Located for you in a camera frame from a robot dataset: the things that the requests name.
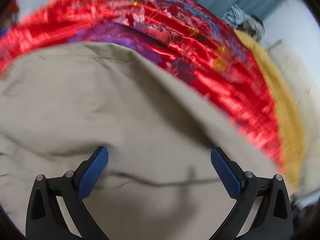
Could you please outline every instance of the blue gripper pad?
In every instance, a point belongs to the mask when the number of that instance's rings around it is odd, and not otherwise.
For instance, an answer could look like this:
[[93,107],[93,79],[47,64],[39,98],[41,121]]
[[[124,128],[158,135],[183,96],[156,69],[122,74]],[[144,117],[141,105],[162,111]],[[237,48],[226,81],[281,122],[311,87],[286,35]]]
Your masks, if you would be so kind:
[[79,180],[78,197],[81,201],[89,197],[107,163],[108,150],[103,147]]
[[211,163],[230,198],[239,200],[241,198],[240,181],[216,149],[212,149],[211,151]]

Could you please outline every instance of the white fabric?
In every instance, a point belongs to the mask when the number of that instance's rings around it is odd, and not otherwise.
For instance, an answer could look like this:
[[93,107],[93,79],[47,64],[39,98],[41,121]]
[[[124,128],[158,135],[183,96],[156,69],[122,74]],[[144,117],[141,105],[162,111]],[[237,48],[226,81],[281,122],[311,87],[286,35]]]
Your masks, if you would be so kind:
[[269,56],[291,88],[300,111],[306,149],[300,193],[307,194],[320,188],[320,90],[287,43],[280,41],[271,47]]
[[0,92],[0,202],[22,232],[36,175],[62,176],[100,145],[109,164],[84,203],[114,240],[208,239],[234,204],[213,145],[257,176],[276,173],[197,92],[115,44],[26,55]]

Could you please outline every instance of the yellow fabric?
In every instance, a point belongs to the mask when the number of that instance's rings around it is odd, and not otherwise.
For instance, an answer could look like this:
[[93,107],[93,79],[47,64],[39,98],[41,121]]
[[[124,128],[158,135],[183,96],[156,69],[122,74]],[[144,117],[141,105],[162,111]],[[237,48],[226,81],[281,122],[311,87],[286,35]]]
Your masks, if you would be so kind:
[[305,153],[304,134],[298,108],[290,89],[281,77],[277,66],[270,61],[267,52],[246,33],[238,30],[235,30],[235,33],[242,44],[252,52],[275,102],[284,173],[292,186],[297,189]]

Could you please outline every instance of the pile of fabric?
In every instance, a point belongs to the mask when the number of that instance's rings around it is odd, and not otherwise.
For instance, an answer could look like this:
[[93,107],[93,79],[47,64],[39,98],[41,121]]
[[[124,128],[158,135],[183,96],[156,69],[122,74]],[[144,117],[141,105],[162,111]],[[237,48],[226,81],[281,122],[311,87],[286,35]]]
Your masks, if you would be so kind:
[[298,187],[303,132],[276,66],[191,0],[53,0],[0,39],[0,71],[0,202],[23,232],[36,175],[97,146],[110,161],[85,204],[112,239],[209,238],[233,206],[214,146]]
[[239,6],[233,4],[221,17],[231,28],[247,33],[260,41],[265,33],[263,22],[254,15],[246,14]]

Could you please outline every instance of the red satin fabric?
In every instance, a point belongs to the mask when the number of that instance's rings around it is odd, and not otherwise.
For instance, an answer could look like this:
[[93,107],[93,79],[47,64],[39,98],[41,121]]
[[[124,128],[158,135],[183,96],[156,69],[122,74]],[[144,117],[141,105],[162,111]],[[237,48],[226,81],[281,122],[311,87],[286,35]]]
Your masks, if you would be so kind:
[[282,165],[274,102],[252,53],[201,5],[191,0],[53,0],[0,39],[0,70],[26,52],[77,41],[136,50],[220,108],[241,134]]

